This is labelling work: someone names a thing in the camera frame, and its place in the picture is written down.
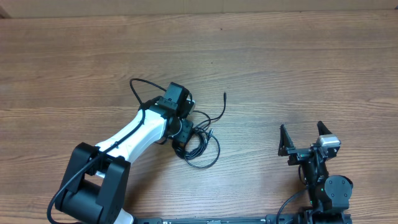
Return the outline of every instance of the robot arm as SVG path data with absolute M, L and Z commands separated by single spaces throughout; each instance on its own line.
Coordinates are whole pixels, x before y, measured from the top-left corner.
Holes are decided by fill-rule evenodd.
M 195 102 L 188 100 L 188 95 L 186 88 L 171 83 L 163 97 L 141 104 L 137 116 L 108 140 L 96 146 L 79 144 L 72 152 L 55 208 L 87 224 L 132 224 L 132 215 L 122 209 L 130 166 L 150 144 L 163 137 L 182 144 L 189 141 L 193 123 L 185 118 L 193 111 Z M 116 142 L 117 146 L 109 151 Z M 99 155 L 101 159 L 76 176 Z M 85 180 L 85 174 L 104 178 L 102 186 Z
M 296 149 L 286 127 L 284 125 L 280 127 L 278 155 L 288 156 L 289 166 L 299 165 L 300 181 L 306 185 L 311 203 L 311 207 L 303 207 L 297 214 L 285 218 L 293 219 L 294 223 L 350 224 L 352 223 L 350 215 L 344 214 L 344 211 L 349 208 L 349 198 L 354 185 L 349 178 L 342 175 L 329 176 L 325 163 L 337 156 L 341 141 L 322 121 L 319 121 L 317 126 L 319 132 L 317 141 L 305 149 Z M 305 181 L 301 179 L 301 170 Z M 267 216 L 268 220 L 272 220 L 270 224 L 279 223 L 284 205 L 276 216 Z

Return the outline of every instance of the wire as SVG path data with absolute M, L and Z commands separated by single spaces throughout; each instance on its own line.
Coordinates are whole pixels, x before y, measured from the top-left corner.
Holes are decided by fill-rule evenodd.
M 134 96 L 136 96 L 137 101 L 139 102 L 140 106 L 142 106 L 143 103 L 142 103 L 141 99 L 139 98 L 137 92 L 135 91 L 134 87 L 132 86 L 132 82 L 133 81 L 140 81 L 140 82 L 148 83 L 148 84 L 151 84 L 153 86 L 156 86 L 157 88 L 160 88 L 163 91 L 166 91 L 166 89 L 164 89 L 161 86 L 158 86 L 155 83 L 152 83 L 150 81 L 143 80 L 143 79 L 140 79 L 140 78 L 132 78 L 132 79 L 130 79 L 130 88 L 131 88 L 132 92 L 134 93 Z M 127 133 L 120 140 L 116 141 L 112 146 L 110 146 L 109 148 L 105 149 L 103 152 L 99 153 L 94 159 L 90 160 L 71 179 L 69 179 L 68 182 L 64 186 L 62 186 L 60 188 L 60 190 L 58 190 L 58 192 L 52 197 L 52 199 L 51 199 L 51 201 L 49 203 L 49 206 L 47 207 L 47 219 L 49 220 L 49 222 L 51 224 L 81 224 L 82 223 L 82 222 L 75 222 L 75 223 L 60 223 L 60 222 L 56 222 L 51 216 L 51 210 L 52 210 L 52 207 L 53 207 L 53 205 L 55 203 L 55 200 L 63 193 L 63 191 L 72 183 L 73 180 L 75 180 L 79 175 L 82 175 L 84 172 L 89 170 L 97 161 L 102 159 L 108 152 L 110 152 L 112 149 L 118 147 L 123 141 L 125 141 L 132 134 L 134 134 L 141 127 L 141 125 L 144 124 L 144 120 L 145 120 L 145 110 L 142 110 L 142 118 L 141 118 L 140 122 L 138 123 L 138 125 L 132 131 Z
M 293 199 L 297 198 L 298 196 L 302 195 L 305 191 L 308 190 L 308 186 L 306 186 L 303 190 L 297 192 L 296 194 L 293 194 L 293 196 L 291 196 L 289 199 L 286 200 L 286 202 L 280 207 L 278 214 L 276 215 L 276 220 L 275 223 L 279 223 L 279 217 L 280 214 L 282 213 L 283 209 L 285 208 L 285 206 L 291 202 Z
M 224 93 L 223 95 L 224 98 L 224 107 L 223 107 L 223 111 L 221 112 L 221 114 L 215 118 L 210 118 L 210 116 L 208 116 L 205 112 L 202 111 L 197 111 L 194 110 L 193 112 L 196 113 L 201 113 L 203 115 L 206 116 L 206 120 L 200 122 L 199 124 L 197 124 L 194 128 L 192 128 L 192 135 L 196 135 L 199 138 L 199 146 L 196 147 L 195 149 L 193 149 L 192 151 L 187 151 L 185 149 L 185 146 L 181 146 L 178 142 L 173 142 L 172 143 L 172 147 L 176 153 L 176 155 L 178 155 L 179 158 L 181 159 L 185 159 L 185 161 L 192 167 L 197 168 L 197 169 L 206 169 L 211 167 L 212 165 L 214 165 L 218 158 L 220 157 L 220 153 L 221 153 L 221 146 L 220 143 L 218 142 L 217 138 L 213 135 L 213 130 L 211 129 L 209 132 L 207 131 L 209 125 L 211 124 L 211 121 L 217 121 L 219 120 L 225 112 L 225 108 L 226 108 L 226 93 Z M 217 147 L 218 147 L 218 151 L 217 151 L 217 156 L 216 158 L 213 160 L 213 162 L 211 162 L 210 164 L 206 165 L 206 166 L 196 166 L 193 165 L 190 160 L 197 158 L 199 156 L 201 156 L 204 151 L 207 148 L 207 145 L 210 141 L 210 139 L 213 138 L 216 143 L 217 143 Z

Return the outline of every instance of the wooden table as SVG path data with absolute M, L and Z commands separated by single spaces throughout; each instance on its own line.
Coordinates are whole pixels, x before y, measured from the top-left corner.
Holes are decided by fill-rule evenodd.
M 212 168 L 191 168 L 169 144 L 133 164 L 124 208 L 137 217 L 276 213 L 303 188 L 277 156 L 279 126 L 307 147 L 322 120 L 343 143 L 327 166 L 354 182 L 354 222 L 396 223 L 396 11 L 0 20 L 0 223 L 47 222 L 74 147 L 135 117 L 132 77 L 184 85 L 210 116 L 228 94 Z M 136 86 L 144 100 L 162 94 Z M 196 163 L 214 155 L 211 143 Z

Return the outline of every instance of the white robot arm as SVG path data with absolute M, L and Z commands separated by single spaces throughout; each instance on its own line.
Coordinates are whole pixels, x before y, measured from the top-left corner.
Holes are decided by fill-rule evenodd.
M 127 133 L 132 131 L 142 119 L 142 110 L 139 110 L 137 116 L 122 130 L 111 138 L 98 143 L 100 151 L 109 148 L 116 141 L 120 140 Z M 161 117 L 160 114 L 151 110 L 146 110 L 144 124 L 129 138 L 123 141 L 116 149 L 108 152 L 110 156 L 123 156 L 126 161 L 131 164 L 145 151 L 145 149 L 153 142 L 160 140 L 166 129 L 167 120 Z M 105 174 L 97 171 L 96 175 L 104 178 Z M 121 209 L 114 224 L 132 224 L 134 218 L 131 214 Z
M 184 144 L 189 141 L 193 123 L 186 117 L 195 102 L 188 100 L 188 95 L 186 88 L 171 83 L 163 97 L 146 103 L 139 100 L 136 117 L 111 138 L 96 146 L 79 144 L 54 196 L 55 208 L 88 224 L 132 224 L 133 216 L 122 209 L 130 166 L 149 145 L 163 137 Z M 102 186 L 85 180 L 85 173 L 104 178 Z M 57 223 L 49 214 L 49 221 Z

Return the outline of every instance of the black bracket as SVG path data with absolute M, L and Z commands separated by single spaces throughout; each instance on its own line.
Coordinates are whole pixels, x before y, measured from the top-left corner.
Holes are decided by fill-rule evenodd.
M 318 121 L 317 127 L 318 127 L 319 135 L 331 134 L 329 129 L 323 124 L 322 121 Z
M 61 187 L 99 153 L 97 147 L 79 144 L 72 152 Z M 102 186 L 85 180 L 82 174 L 56 199 L 55 208 L 85 223 L 113 223 L 123 207 L 130 166 L 123 157 L 107 155 L 86 172 L 89 175 L 98 170 L 105 173 Z
M 280 126 L 280 141 L 279 141 L 278 156 L 288 156 L 290 154 L 289 151 L 295 149 L 296 147 L 294 147 L 292 139 L 287 133 L 285 125 L 282 124 Z

